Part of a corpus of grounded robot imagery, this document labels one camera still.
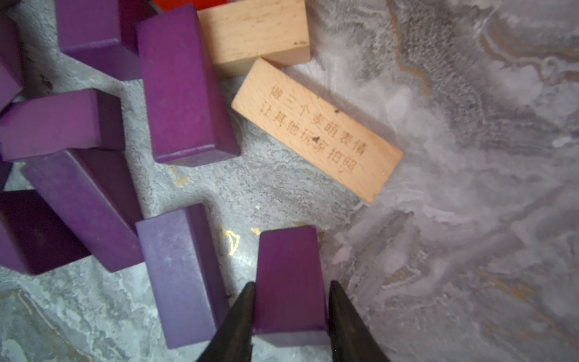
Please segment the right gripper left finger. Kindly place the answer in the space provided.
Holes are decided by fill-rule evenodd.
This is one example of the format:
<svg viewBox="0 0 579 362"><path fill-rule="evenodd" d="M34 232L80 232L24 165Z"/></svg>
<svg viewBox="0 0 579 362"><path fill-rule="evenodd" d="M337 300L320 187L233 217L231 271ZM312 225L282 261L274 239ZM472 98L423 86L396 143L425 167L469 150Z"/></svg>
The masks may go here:
<svg viewBox="0 0 579 362"><path fill-rule="evenodd" d="M248 282L197 362L251 361L255 297L256 283Z"/></svg>

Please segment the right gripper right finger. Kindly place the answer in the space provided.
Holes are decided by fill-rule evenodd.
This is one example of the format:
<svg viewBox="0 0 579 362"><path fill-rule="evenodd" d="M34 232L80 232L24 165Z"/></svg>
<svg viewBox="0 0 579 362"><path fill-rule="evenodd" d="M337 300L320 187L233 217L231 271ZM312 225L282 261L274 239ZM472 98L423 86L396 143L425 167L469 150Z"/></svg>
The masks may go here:
<svg viewBox="0 0 579 362"><path fill-rule="evenodd" d="M391 361L336 280L330 283L328 311L333 361Z"/></svg>

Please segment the purple long brick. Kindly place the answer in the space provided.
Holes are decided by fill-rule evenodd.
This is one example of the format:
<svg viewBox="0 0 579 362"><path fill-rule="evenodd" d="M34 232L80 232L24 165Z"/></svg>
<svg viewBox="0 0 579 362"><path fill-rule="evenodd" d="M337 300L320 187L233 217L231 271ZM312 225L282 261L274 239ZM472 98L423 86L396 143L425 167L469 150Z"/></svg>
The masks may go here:
<svg viewBox="0 0 579 362"><path fill-rule="evenodd" d="M185 5L137 27L152 156L197 167L238 157L238 145L197 10Z"/></svg>

